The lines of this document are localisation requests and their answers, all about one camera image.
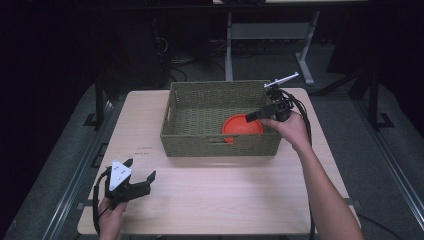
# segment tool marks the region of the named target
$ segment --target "woven basket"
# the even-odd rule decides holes
[[[268,81],[172,83],[161,141],[168,157],[273,156],[281,136],[263,126],[262,134],[221,134],[225,121],[270,103]],[[233,138],[227,143],[225,138]]]

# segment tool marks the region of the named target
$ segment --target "metal frame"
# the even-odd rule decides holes
[[[231,41],[233,39],[305,39],[302,52],[296,53],[300,70],[309,86],[314,85],[306,55],[311,45],[320,11],[315,11],[310,22],[301,23],[233,23],[231,12],[227,23],[227,53],[225,56],[225,80],[233,81]]]
[[[111,102],[107,102],[104,107],[105,118],[103,124],[100,125],[98,131],[94,131],[90,143],[88,144],[84,155],[82,156],[74,175],[72,176],[71,181],[69,181],[68,187],[65,190],[65,193],[62,195],[62,198],[59,200],[56,205],[52,219],[49,222],[46,230],[44,231],[42,239],[57,239],[62,229],[62,226],[68,216],[69,211],[71,210],[73,201],[78,194],[80,186],[84,180],[87,169],[90,167],[91,159],[96,155],[95,147],[99,145],[102,133],[107,122],[110,119],[110,115],[113,112],[113,105]]]

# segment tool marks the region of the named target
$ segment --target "orange plate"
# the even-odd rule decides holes
[[[222,126],[222,134],[259,134],[264,132],[262,124],[258,120],[247,123],[245,116],[246,114],[236,114],[228,118]],[[225,138],[225,141],[232,143],[234,139]]]

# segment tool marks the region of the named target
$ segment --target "gray carpet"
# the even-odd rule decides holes
[[[282,78],[300,70],[295,62],[294,53],[301,43],[294,45],[268,44],[266,52],[252,58],[233,59],[235,80]],[[326,66],[333,46],[313,45],[308,53],[307,62],[316,83],[313,87],[304,84],[302,77],[289,81],[283,87],[302,87],[312,92],[327,86],[341,75],[326,73]],[[214,61],[224,66],[223,58]],[[216,64],[209,66],[190,64],[179,68],[187,75],[188,81],[224,80],[224,72]],[[183,75],[173,71],[177,80]],[[346,84],[325,97],[311,97],[311,101],[330,145],[336,163],[350,197],[358,201],[358,213],[370,217],[399,234],[403,239],[424,239],[424,233],[400,193],[387,163],[372,135],[346,93],[351,83]],[[423,139],[418,135],[407,118],[400,111],[395,98],[381,87],[379,111],[385,112],[395,124],[395,128],[382,129],[387,145],[399,160],[403,171],[423,199],[422,174],[424,170]],[[94,89],[90,88],[81,99],[56,147],[52,151],[43,171],[28,194],[21,210],[16,216],[5,239],[42,239],[56,205],[69,185],[81,157],[96,134],[94,127],[83,126],[88,114],[95,112]],[[95,151],[107,143],[119,117],[125,96],[113,103],[113,111],[103,126],[100,140]],[[79,203],[85,203],[98,169],[89,168],[84,173],[78,194],[72,199],[69,212],[63,225],[59,226],[58,239],[97,239],[96,236],[78,236],[77,223],[82,211]],[[383,229],[360,219],[366,239],[396,239]],[[307,239],[307,235],[289,236],[290,239]],[[156,236],[124,236],[124,239],[156,239]],[[168,239],[218,239],[218,236],[168,236]],[[225,240],[279,239],[278,236],[223,236]]]

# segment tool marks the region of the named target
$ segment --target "table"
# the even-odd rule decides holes
[[[313,148],[342,197],[349,198],[306,91],[285,90],[305,104],[312,126]],[[282,139],[277,154],[270,157],[168,158],[160,140],[168,94],[168,90],[128,94],[97,176],[114,159],[123,162],[134,158],[132,183],[145,181],[152,171],[157,171],[151,194],[129,203],[123,233],[280,235],[309,232],[302,167],[288,142]],[[104,183],[100,186],[99,198],[102,199]],[[78,231],[96,233],[92,207],[84,208]]]

